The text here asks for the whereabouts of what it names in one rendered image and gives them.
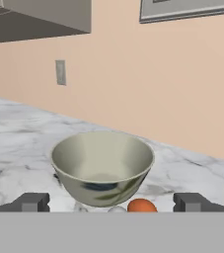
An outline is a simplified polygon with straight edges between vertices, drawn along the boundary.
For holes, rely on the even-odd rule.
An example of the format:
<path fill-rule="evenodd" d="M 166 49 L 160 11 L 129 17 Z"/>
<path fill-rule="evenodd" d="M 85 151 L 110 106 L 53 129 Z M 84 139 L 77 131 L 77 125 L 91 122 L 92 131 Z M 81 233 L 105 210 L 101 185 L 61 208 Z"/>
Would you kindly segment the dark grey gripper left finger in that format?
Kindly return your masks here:
<path fill-rule="evenodd" d="M 12 203 L 0 206 L 0 211 L 50 211 L 49 193 L 24 193 Z"/>

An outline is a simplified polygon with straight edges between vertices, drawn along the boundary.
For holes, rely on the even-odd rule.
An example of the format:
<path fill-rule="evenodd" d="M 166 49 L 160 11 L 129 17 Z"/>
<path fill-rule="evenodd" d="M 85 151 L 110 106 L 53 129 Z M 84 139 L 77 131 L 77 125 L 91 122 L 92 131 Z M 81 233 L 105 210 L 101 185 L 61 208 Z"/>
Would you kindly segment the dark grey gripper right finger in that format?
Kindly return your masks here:
<path fill-rule="evenodd" d="M 212 203 L 199 193 L 174 193 L 173 211 L 183 212 L 220 212 L 224 206 Z"/>

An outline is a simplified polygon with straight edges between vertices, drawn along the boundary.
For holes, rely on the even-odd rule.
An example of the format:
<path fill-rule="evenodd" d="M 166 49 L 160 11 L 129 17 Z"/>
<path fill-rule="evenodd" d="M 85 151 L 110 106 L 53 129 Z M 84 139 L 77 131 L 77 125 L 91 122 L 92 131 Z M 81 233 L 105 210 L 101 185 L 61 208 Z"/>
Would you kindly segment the pale green patterned bowl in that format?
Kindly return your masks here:
<path fill-rule="evenodd" d="M 56 143 L 50 162 L 76 201 L 109 208 L 130 199 L 155 163 L 152 147 L 133 135 L 88 131 Z"/>

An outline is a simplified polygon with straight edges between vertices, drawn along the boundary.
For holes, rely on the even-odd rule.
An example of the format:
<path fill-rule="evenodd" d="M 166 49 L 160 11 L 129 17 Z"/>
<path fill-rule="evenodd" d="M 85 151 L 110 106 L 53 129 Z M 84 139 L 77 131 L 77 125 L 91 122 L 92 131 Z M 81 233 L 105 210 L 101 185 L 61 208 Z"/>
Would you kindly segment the brown egg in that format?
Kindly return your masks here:
<path fill-rule="evenodd" d="M 157 212 L 154 204 L 146 199 L 134 199 L 128 206 L 128 211 Z"/>

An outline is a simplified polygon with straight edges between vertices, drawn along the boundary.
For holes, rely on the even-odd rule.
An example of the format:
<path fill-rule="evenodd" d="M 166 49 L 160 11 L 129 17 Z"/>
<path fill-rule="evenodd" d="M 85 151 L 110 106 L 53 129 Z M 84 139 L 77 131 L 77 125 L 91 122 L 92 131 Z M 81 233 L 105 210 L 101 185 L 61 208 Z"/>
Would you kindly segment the grey wall socket plate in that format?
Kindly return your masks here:
<path fill-rule="evenodd" d="M 66 84 L 66 68 L 64 60 L 56 60 L 55 61 L 56 68 L 56 80 L 58 85 Z"/>

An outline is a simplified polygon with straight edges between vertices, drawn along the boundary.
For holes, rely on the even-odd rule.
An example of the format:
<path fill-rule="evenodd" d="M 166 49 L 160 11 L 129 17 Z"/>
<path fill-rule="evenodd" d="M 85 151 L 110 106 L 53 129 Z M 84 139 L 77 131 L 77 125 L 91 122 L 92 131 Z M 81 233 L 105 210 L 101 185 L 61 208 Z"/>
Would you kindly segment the grey wall cupboard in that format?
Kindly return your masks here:
<path fill-rule="evenodd" d="M 0 0 L 0 42 L 85 35 L 92 0 Z"/>

